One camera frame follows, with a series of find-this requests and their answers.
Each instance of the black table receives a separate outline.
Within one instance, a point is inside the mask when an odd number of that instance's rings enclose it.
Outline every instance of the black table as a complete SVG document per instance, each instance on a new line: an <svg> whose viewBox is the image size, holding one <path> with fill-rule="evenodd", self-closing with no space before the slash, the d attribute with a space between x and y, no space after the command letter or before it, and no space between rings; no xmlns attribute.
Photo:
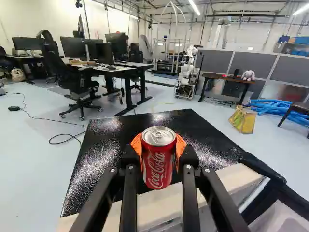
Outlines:
<svg viewBox="0 0 309 232"><path fill-rule="evenodd" d="M140 77L140 101L137 105L142 104L145 101L151 99L151 96L146 97L145 91L145 71L153 67L152 64L134 63L134 62L115 62L117 66L136 68L138 70L138 77Z"/></svg>
<svg viewBox="0 0 309 232"><path fill-rule="evenodd" d="M72 66L77 67L77 68L84 68L85 67L82 64L72 64ZM130 110L133 110L134 108L137 107L137 105L133 105L133 103L132 103L130 78L129 78L130 75L136 73L135 68L116 66L115 70L109 70L108 68L102 68L100 66L97 66L97 67L94 66L92 70L93 70L92 74L94 76L104 75L105 83L106 83L106 89L107 89L107 93L103 94L104 96L119 91L119 89L113 87L113 80L112 80L113 77L122 78L122 79L125 80L126 109L115 114L115 116L124 115L125 113L127 113Z"/></svg>
<svg viewBox="0 0 309 232"><path fill-rule="evenodd" d="M28 74L26 73L24 64L28 64L31 72L35 75L35 69L32 68L32 64L35 63L43 63L44 64L44 56L14 56L14 55L6 55L5 58L10 62L17 65L24 72L26 77L26 82L29 84L34 84L34 82L30 81L28 78Z"/></svg>
<svg viewBox="0 0 309 232"><path fill-rule="evenodd" d="M243 83L245 85L245 89L241 95L241 98L238 102L238 104L242 104L243 102L243 99L245 98L246 96L246 93L249 89L249 86L251 84L254 84L254 81L245 81L245 80L242 80L241 77L235 77L233 78L232 75L225 75L225 74L222 74L222 73L213 73L213 72L205 72L203 73L202 75L205 80L204 80L204 84L203 84L203 88L202 88L202 93L201 93L201 97L199 98L198 102L201 102L203 99L204 99L204 93L205 93L205 88L206 88L206 84L207 84L207 81L209 79L213 79L213 80L226 80L226 81L232 81L232 82L238 82L238 83Z"/></svg>
<svg viewBox="0 0 309 232"><path fill-rule="evenodd" d="M90 120L61 216L78 213L108 167L119 167L120 153L125 145L154 125L172 128L191 144L199 157L200 168L218 170L236 164L245 153L191 109ZM174 173L172 183L179 181ZM139 180L138 190L139 194L150 191L143 179ZM116 200L121 198L122 193L119 193Z"/></svg>

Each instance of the plush toy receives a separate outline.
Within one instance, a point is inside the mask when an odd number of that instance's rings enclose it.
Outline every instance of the plush toy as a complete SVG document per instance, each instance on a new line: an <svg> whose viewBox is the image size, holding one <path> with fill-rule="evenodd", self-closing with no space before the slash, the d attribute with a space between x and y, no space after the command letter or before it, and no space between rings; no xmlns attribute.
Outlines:
<svg viewBox="0 0 309 232"><path fill-rule="evenodd" d="M245 71L244 73L243 73L243 75L241 76L241 78L243 79L243 80L247 80L247 81L251 81L251 80L253 80L254 81L254 79L255 79L255 74L254 74L254 71L252 71L252 70L248 70L248 71Z"/></svg>

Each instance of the coca-cola can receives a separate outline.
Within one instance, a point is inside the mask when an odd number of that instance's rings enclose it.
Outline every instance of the coca-cola can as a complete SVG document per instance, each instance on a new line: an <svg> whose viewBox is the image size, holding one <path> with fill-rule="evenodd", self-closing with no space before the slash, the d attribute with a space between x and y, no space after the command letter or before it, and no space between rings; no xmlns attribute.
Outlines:
<svg viewBox="0 0 309 232"><path fill-rule="evenodd" d="M154 126L141 134L143 147L143 179L150 189L164 189L172 181L175 132L167 127Z"/></svg>

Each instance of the orange gripper pad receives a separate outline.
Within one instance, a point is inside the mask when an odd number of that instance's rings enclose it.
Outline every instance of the orange gripper pad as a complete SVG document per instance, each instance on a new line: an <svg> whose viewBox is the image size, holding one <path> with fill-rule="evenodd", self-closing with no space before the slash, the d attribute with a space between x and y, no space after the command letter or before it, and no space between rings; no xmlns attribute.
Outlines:
<svg viewBox="0 0 309 232"><path fill-rule="evenodd" d="M131 146L133 147L133 149L136 151L136 153L139 155L140 157L140 169L142 169L142 162L141 162L141 133L139 133L137 136L135 136L135 138L132 140L131 142Z"/></svg>
<svg viewBox="0 0 309 232"><path fill-rule="evenodd" d="M186 141L179 134L176 134L175 159L176 159L176 169L177 169L177 171L178 171L178 167L179 167L179 158L182 155L186 146L187 146Z"/></svg>

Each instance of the epoxy floor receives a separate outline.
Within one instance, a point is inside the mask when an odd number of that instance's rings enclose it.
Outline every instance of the epoxy floor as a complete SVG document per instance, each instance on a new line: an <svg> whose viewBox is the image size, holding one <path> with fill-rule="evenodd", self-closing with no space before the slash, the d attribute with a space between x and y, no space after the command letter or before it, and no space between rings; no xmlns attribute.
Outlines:
<svg viewBox="0 0 309 232"><path fill-rule="evenodd" d="M160 78L148 73L146 79L158 81ZM46 85L43 80L36 82L38 86L27 83L6 85L5 90L25 94L25 110L31 116L61 120L58 113L66 110L72 100L64 98L63 90L54 84ZM120 80L115 84L120 87ZM192 101L176 99L173 88L146 85L149 89L147 95L154 98L139 105L135 110L137 114L192 108L244 150L283 175L292 189L309 200L306 183L309 174L308 128L289 120L278 128L280 117L264 115L256 118L253 134L240 134L227 121L234 112L233 108L198 103L198 96ZM139 92L134 91L133 103L139 99ZM78 134L84 128L31 119L22 111L8 111L9 106L22 107L22 101L22 95L0 96L0 231L53 232L80 145L75 140L50 145L48 140L60 133ZM102 97L94 104L102 105L104 111L85 110L87 119L111 117L125 106L125 102L121 105L115 96ZM79 112L68 114L63 120L87 125L87 120L79 120Z"/></svg>

